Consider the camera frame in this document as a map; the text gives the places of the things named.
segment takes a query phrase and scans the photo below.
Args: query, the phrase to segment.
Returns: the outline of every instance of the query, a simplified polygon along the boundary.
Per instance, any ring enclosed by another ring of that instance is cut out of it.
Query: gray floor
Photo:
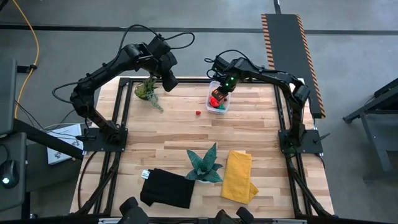
[[[20,5],[33,24],[74,26],[142,23],[152,27],[261,28],[259,15],[274,12],[272,0],[20,0]],[[281,0],[281,8],[283,13],[300,14],[305,29],[398,29],[398,1]],[[0,12],[0,22],[24,21],[10,2]],[[37,35],[39,69],[27,84],[21,103],[39,122],[49,125],[59,122],[71,110],[70,105],[54,99],[51,90],[74,82],[111,60],[121,33],[38,31]],[[126,43],[147,42],[151,38],[149,33],[133,33]],[[311,35],[307,39],[326,110],[326,119],[318,120],[317,126],[321,133],[331,132],[323,141],[323,148],[335,213],[345,218],[397,223],[398,187],[363,182],[362,176],[379,169],[377,160],[361,123],[347,125],[341,118],[362,106],[374,90],[397,78],[398,37]],[[181,38],[170,44],[183,45],[188,41]],[[230,48],[242,50],[257,64],[266,62],[262,34],[199,33],[190,48],[175,51],[178,65],[174,72],[180,76],[205,75],[209,65],[203,58]],[[0,60],[14,57],[26,65],[32,63],[34,56],[30,31],[0,30]],[[19,86],[24,77],[18,76]],[[67,96],[69,92],[66,88],[59,94]],[[26,120],[22,113],[19,116]],[[72,115],[67,121],[82,120]],[[35,192],[32,211],[43,217],[68,213],[75,182],[76,179]],[[17,212],[15,209],[2,213],[0,219],[15,218]]]

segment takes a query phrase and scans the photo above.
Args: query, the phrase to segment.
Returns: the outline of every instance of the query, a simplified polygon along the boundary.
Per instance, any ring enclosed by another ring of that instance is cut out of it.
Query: green succulent
[[[157,103],[159,99],[154,91],[157,88],[155,83],[156,80],[150,77],[144,80],[143,83],[138,84],[134,90],[134,93],[141,99],[149,100],[155,108],[163,112],[163,108]]]
[[[212,183],[222,182],[223,180],[217,174],[217,170],[222,167],[215,163],[217,159],[216,143],[206,152],[202,159],[191,150],[187,150],[188,157],[191,160],[193,170],[185,177],[188,180],[203,180]]]

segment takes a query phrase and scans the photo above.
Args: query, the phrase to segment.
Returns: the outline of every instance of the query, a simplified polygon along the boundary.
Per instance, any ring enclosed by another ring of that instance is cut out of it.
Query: green light
[[[5,184],[8,184],[10,182],[10,180],[7,177],[5,177],[5,178],[3,178],[2,182]]]

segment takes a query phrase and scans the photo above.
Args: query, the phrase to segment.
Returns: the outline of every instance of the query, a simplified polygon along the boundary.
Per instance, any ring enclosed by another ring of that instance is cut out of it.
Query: computer mouse
[[[5,189],[11,189],[18,184],[19,174],[15,161],[7,160],[0,165],[0,178]]]

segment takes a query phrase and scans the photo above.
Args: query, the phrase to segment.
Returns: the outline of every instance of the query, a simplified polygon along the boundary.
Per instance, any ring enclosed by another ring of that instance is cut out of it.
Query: orange and black striped tape
[[[305,52],[307,53],[308,64],[309,64],[310,70],[311,70],[313,85],[315,86],[315,91],[317,93],[319,107],[321,109],[321,118],[325,118],[326,114],[325,114],[325,109],[323,108],[323,103],[322,103],[322,98],[321,98],[321,91],[320,91],[319,86],[318,86],[317,75],[315,74],[315,71],[313,69],[313,63],[312,63],[310,51],[308,49],[308,43],[307,43],[307,38],[305,37],[303,23],[301,21],[300,16],[299,15],[296,15],[296,16],[297,16],[298,26],[300,27],[301,36],[303,38],[304,49],[305,49]]]
[[[262,23],[262,31],[264,33],[264,40],[266,41],[268,67],[269,69],[275,69],[274,55],[272,54],[271,39],[269,38],[268,23],[265,14],[261,14],[261,23]]]

